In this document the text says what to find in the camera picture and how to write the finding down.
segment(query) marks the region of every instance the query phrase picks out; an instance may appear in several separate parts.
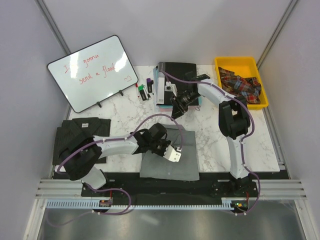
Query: red marker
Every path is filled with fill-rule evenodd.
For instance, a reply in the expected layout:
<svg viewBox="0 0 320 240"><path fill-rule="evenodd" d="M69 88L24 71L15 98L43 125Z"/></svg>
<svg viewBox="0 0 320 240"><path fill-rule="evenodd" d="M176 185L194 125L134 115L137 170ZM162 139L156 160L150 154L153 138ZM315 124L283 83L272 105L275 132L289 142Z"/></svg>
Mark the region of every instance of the red marker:
<svg viewBox="0 0 320 240"><path fill-rule="evenodd" d="M140 98L139 90L138 90L138 84L137 83L135 84L135 89L136 89L136 94L137 94L138 98Z"/></svg>

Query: white marble table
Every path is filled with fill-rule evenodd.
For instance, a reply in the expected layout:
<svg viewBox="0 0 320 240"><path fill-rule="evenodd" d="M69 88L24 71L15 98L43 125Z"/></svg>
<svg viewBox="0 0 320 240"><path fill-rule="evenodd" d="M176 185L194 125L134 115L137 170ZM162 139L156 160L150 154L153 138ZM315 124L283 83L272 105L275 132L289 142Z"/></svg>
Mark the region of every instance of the white marble table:
<svg viewBox="0 0 320 240"><path fill-rule="evenodd" d="M134 69L140 84L146 84L146 79L153 79L154 66L136 66ZM198 74L208 74L216 80L212 65L198 65ZM93 106L81 113L70 113L69 119L99 117L111 119L111 136L121 136L132 132L146 117L158 113L155 111L153 99L142 101L138 99L136 87L132 86L123 91L124 96L117 94L101 102L102 108ZM200 111L189 110L177 119L186 130L195 131L196 150L200 172L229 172L230 155L226 138L218 126L218 106L206 98L202 98ZM255 172L278 172L279 165L271 142L262 110L250 111L255 122L255 133L247 138L246 163ZM154 123L173 124L165 117L155 117L146 122L144 128ZM105 172L139 172L141 154L109 156L107 163L97 164L97 168Z"/></svg>

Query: yellow bin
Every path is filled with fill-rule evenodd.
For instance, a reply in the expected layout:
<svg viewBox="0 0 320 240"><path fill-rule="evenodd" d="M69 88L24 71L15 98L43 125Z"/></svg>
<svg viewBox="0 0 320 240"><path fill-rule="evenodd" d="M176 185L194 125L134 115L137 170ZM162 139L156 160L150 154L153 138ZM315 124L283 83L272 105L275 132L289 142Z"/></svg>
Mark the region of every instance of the yellow bin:
<svg viewBox="0 0 320 240"><path fill-rule="evenodd" d="M260 110L268 107L269 102L258 72L256 61L252 56L218 56L214 59L215 72L218 85L222 88L218 67L234 72L243 78L256 77L261 84L261 93L259 96L260 104L248 104L250 110Z"/></svg>

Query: red handwriting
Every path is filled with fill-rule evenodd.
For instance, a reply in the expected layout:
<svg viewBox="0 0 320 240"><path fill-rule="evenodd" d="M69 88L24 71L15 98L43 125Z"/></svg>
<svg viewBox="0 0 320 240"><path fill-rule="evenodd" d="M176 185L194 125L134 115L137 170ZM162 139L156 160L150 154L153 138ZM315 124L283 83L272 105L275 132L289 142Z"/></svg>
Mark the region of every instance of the red handwriting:
<svg viewBox="0 0 320 240"><path fill-rule="evenodd" d="M104 71L104 78L106 78L107 77L107 72L115 70L115 66L114 66L113 63L112 63L112 67L108 67L108 68L104 65L104 66L102 66L102 70Z"/></svg>
<svg viewBox="0 0 320 240"><path fill-rule="evenodd" d="M98 57L99 57L99 55L97 54L97 55L95 55L95 56L91 56L91 57L83 60L83 62L86 64L86 68L89 67L89 65L88 65L89 62L91 62L91 61L94 60L94 59L97 59Z"/></svg>
<svg viewBox="0 0 320 240"><path fill-rule="evenodd" d="M131 77L128 75L127 77L124 78L125 81L130 82L132 79Z"/></svg>
<svg viewBox="0 0 320 240"><path fill-rule="evenodd" d="M90 73L88 73L88 76L79 79L80 85L85 83L89 79L93 79L93 77L90 75Z"/></svg>
<svg viewBox="0 0 320 240"><path fill-rule="evenodd" d="M66 71L64 72L65 74L68 72L68 70L70 69L69 67L67 67L67 65L64 65Z"/></svg>

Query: plaid cloth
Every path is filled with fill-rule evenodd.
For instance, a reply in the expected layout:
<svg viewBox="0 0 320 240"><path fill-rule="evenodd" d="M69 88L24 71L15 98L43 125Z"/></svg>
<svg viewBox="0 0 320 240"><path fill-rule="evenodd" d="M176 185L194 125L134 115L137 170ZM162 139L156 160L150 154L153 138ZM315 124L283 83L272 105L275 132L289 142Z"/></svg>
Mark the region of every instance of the plaid cloth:
<svg viewBox="0 0 320 240"><path fill-rule="evenodd" d="M256 77L243 78L235 75L234 71L229 71L219 67L222 89L235 96L244 96L249 104L259 104L261 84Z"/></svg>

